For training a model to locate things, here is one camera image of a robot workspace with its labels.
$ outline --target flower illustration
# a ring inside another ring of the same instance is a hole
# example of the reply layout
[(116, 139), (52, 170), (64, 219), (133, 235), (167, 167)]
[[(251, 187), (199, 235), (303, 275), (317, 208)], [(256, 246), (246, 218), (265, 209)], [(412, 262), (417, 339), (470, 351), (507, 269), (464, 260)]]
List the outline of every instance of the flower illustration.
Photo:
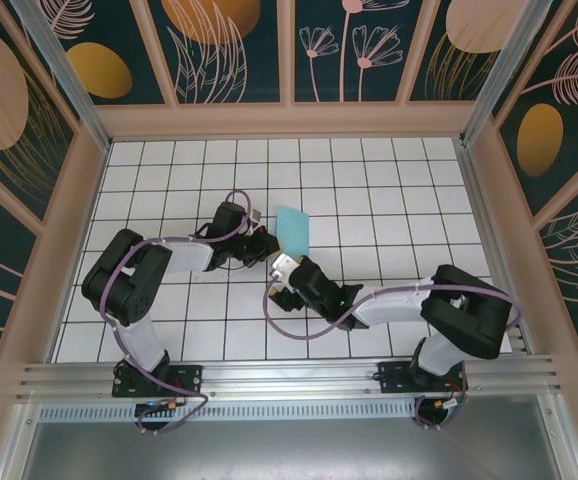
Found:
[(362, 101), (362, 77), (364, 71), (372, 67), (384, 67), (402, 61), (402, 50), (396, 50), (400, 39), (396, 35), (397, 28), (387, 29), (376, 27), (367, 38), (367, 26), (353, 29), (353, 49), (356, 52), (360, 79), (358, 80), (358, 101)]
[(338, 44), (334, 43), (335, 38), (333, 33), (331, 33), (331, 27), (317, 27), (313, 29), (313, 32), (311, 32), (309, 27), (304, 27), (300, 29), (299, 33), (302, 46), (309, 57), (313, 94), (316, 96), (316, 102), (319, 102), (320, 97), (318, 96), (318, 88), (316, 87), (316, 76), (313, 73), (313, 59), (337, 53)]
[(376, 0), (342, 0), (342, 8), (347, 13), (360, 13), (363, 10), (393, 10), (394, 8), (404, 7), (409, 0), (379, 2)]

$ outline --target grid floor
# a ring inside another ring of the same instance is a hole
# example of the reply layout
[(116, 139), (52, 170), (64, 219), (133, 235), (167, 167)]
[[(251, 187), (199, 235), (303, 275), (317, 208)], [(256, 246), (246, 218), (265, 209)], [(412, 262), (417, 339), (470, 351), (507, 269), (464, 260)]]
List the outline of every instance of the grid floor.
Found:
[[(110, 329), (78, 288), (118, 230), (145, 237), (193, 233), (233, 188), (250, 194), (272, 233), (279, 206), (308, 213), (309, 256), (333, 280), (397, 285), (453, 263), (490, 281), (449, 138), (114, 143), (54, 361), (121, 358)], [(263, 318), (267, 268), (167, 275), (151, 315), (172, 360), (411, 355), (430, 333), (424, 323), (408, 322), (336, 330), (310, 342), (287, 339)], [(271, 308), (295, 334), (327, 325), (311, 312)]]

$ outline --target enclosure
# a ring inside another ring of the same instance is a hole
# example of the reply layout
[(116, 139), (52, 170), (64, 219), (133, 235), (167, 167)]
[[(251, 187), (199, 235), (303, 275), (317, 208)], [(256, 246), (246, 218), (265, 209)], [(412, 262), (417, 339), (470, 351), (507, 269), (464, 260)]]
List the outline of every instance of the enclosure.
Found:
[[(339, 284), (453, 264), (520, 301), (455, 422), (372, 377), (433, 327), (285, 338), (271, 263), (232, 259), (165, 275), (155, 334), (209, 402), (140, 435), (83, 281), (233, 189), (272, 234), (308, 214)], [(331, 475), (578, 478), (578, 1), (0, 0), (0, 479)]]

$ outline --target gray metal floor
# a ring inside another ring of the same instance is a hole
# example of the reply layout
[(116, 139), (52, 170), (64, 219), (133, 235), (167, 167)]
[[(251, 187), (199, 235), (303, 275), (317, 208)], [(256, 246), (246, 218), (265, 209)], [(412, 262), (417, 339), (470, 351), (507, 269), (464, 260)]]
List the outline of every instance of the gray metal floor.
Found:
[(411, 419), (38, 425), (26, 480), (559, 479), (537, 402), (473, 398), (446, 430)]

